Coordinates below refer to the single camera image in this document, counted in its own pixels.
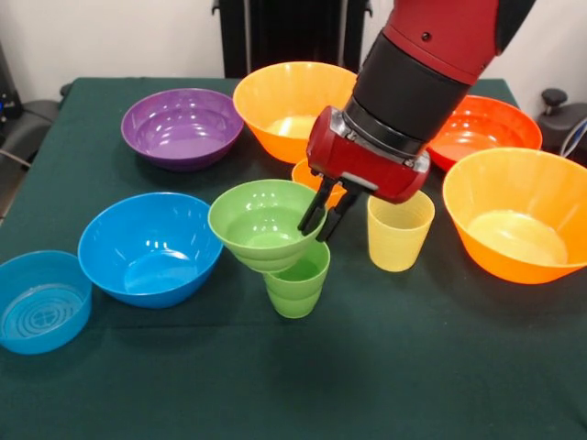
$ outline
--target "green tablecloth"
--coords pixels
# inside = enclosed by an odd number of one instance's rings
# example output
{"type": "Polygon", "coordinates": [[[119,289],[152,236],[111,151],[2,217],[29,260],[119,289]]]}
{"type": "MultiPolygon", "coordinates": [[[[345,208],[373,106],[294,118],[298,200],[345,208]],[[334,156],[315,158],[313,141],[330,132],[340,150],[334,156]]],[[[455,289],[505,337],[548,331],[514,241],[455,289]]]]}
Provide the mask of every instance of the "green tablecloth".
{"type": "MultiPolygon", "coordinates": [[[[5,223],[0,260],[75,252],[85,225],[136,193],[211,203],[241,182],[287,179],[244,130],[214,167],[158,170],[120,136],[138,99],[229,80],[75,82],[5,223]]],[[[473,90],[513,102],[502,81],[473,90]]],[[[0,351],[2,439],[587,437],[587,272],[549,285],[506,283],[464,252],[440,197],[413,269],[369,261],[365,199],[330,243],[323,296],[304,320],[272,309],[261,276],[223,253],[191,300],[161,311],[94,290],[94,311],[67,346],[38,357],[0,351]]]]}

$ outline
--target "light blue bowl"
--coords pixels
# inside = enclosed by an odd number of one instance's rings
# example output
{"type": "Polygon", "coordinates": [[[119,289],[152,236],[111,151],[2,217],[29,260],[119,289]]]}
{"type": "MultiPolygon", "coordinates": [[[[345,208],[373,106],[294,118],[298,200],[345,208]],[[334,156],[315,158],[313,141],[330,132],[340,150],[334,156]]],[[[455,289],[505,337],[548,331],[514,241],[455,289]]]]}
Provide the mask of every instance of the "light blue bowl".
{"type": "Polygon", "coordinates": [[[21,355],[46,353],[74,339],[92,310],[92,283],[78,259],[44,250],[0,266],[0,344],[21,355]]]}
{"type": "Polygon", "coordinates": [[[151,309],[181,303],[204,284],[222,252],[207,222],[209,209],[175,192],[118,202],[83,231],[83,272],[122,303],[151,309]]]}

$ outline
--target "yellow-orange bowl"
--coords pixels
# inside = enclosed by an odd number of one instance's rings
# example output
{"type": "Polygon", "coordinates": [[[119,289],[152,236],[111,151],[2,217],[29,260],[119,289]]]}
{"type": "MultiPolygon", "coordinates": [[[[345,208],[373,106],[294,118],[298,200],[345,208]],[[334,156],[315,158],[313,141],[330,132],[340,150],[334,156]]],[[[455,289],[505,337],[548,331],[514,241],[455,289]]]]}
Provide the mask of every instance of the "yellow-orange bowl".
{"type": "Polygon", "coordinates": [[[357,75],[313,61],[273,64],[247,75],[235,89],[238,114],[269,154],[295,164],[305,158],[310,131],[325,107],[342,108],[357,75]]]}
{"type": "Polygon", "coordinates": [[[539,284],[587,266],[587,169],[526,148],[458,161],[443,198],[462,243],[503,280],[539,284]]]}

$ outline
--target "orange bowl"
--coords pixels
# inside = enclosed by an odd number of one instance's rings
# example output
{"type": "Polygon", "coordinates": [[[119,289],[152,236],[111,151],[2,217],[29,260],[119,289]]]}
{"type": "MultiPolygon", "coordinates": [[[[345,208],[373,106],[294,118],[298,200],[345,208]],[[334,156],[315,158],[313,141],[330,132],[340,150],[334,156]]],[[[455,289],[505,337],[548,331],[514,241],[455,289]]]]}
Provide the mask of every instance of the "orange bowl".
{"type": "MultiPolygon", "coordinates": [[[[294,182],[302,183],[308,188],[312,188],[315,192],[320,188],[322,179],[312,174],[311,169],[308,165],[308,159],[299,161],[292,170],[292,180],[294,182]]],[[[334,187],[330,193],[330,197],[327,200],[327,207],[332,208],[338,204],[340,197],[342,197],[347,191],[340,185],[334,187]]]]}
{"type": "Polygon", "coordinates": [[[246,76],[233,100],[238,114],[274,158],[297,163],[305,158],[312,126],[328,105],[342,108],[357,75],[321,62],[273,64],[246,76]]]}
{"type": "Polygon", "coordinates": [[[520,109],[483,96],[465,96],[428,144],[430,158],[448,171],[459,160],[483,149],[540,149],[537,123],[520,109]]]}
{"type": "Polygon", "coordinates": [[[448,172],[443,197],[482,268],[539,284],[587,266],[587,169],[545,151],[493,148],[448,172]]]}

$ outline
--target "green cup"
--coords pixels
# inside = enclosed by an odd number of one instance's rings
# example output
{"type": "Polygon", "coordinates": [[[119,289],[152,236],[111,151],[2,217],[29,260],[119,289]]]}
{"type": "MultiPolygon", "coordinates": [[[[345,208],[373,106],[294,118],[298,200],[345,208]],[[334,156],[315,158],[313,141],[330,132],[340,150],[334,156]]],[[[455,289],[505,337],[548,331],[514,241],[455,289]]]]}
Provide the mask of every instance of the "green cup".
{"type": "Polygon", "coordinates": [[[307,236],[297,229],[314,195],[293,181],[249,181],[212,203],[208,223],[228,250],[252,270],[285,270],[303,256],[326,220],[324,215],[307,236]]]}
{"type": "Polygon", "coordinates": [[[297,262],[277,273],[264,273],[269,299],[285,318],[303,318],[316,306],[330,266],[330,250],[313,241],[297,262]]]}

